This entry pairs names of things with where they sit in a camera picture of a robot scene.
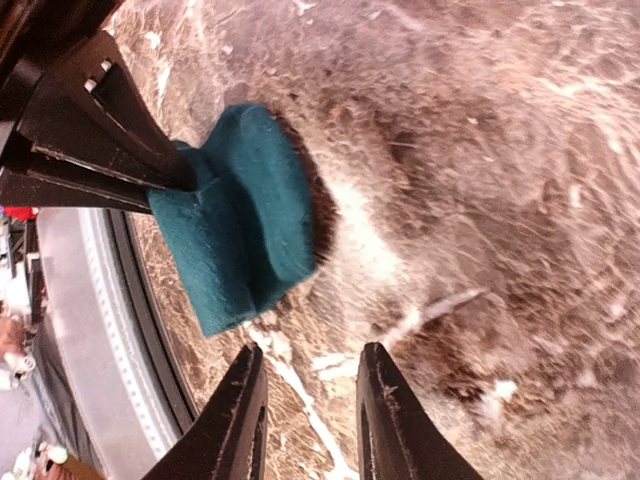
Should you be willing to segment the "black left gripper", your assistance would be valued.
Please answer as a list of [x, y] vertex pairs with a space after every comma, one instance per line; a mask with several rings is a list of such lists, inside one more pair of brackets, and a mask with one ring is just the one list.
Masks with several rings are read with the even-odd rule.
[[151, 213], [146, 201], [107, 198], [21, 174], [58, 165], [142, 188], [195, 188], [190, 167], [156, 124], [103, 28], [120, 5], [2, 2], [2, 206]]

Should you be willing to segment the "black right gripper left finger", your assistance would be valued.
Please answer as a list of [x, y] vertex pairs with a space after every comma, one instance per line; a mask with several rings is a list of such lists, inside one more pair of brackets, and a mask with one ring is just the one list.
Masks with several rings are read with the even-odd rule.
[[263, 352], [242, 347], [190, 429], [145, 480], [262, 479], [268, 381]]

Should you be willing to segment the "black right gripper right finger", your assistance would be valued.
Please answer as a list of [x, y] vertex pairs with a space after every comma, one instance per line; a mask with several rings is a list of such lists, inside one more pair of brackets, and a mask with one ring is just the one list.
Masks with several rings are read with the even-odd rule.
[[379, 342], [367, 343], [357, 375], [362, 479], [479, 479], [445, 439]]

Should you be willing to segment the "dark green sock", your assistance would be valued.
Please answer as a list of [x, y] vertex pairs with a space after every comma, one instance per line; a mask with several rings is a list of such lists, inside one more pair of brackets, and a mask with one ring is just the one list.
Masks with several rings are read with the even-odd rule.
[[272, 308], [316, 269], [311, 192], [301, 161], [267, 108], [226, 108], [199, 147], [176, 145], [190, 192], [148, 202], [204, 336]]

